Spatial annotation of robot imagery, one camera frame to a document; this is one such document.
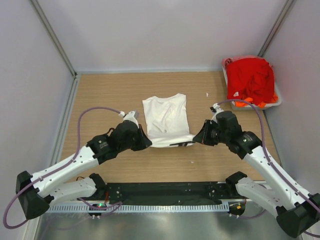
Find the white t-shirt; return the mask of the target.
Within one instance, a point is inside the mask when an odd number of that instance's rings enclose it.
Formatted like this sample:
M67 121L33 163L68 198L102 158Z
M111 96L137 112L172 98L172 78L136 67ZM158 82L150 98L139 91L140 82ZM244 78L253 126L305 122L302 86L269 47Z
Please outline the white t-shirt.
M149 97L142 101L147 137L153 148L189 147L195 142L187 118L187 97Z

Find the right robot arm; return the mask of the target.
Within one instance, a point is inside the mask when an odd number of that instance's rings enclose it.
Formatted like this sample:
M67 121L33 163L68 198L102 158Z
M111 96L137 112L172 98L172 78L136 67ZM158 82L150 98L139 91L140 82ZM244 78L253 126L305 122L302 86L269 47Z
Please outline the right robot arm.
M320 220L320 195L299 185L271 156L262 140L251 131L243 131L231 111L216 112L205 120L193 141L206 146L224 144L255 168L270 189L255 183L238 171L229 176L225 192L231 198L249 198L276 218L280 228L297 238Z

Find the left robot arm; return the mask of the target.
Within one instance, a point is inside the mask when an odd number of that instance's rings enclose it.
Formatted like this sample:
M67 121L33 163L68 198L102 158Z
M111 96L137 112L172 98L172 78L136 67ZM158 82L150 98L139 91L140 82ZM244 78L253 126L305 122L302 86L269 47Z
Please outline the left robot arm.
M142 126L130 120L93 137L87 144L59 163L33 174L23 171L16 179L19 203L27 220L44 214L50 207L79 198L101 200L106 184L97 173L74 182L69 179L114 159L126 150L141 151L152 145Z

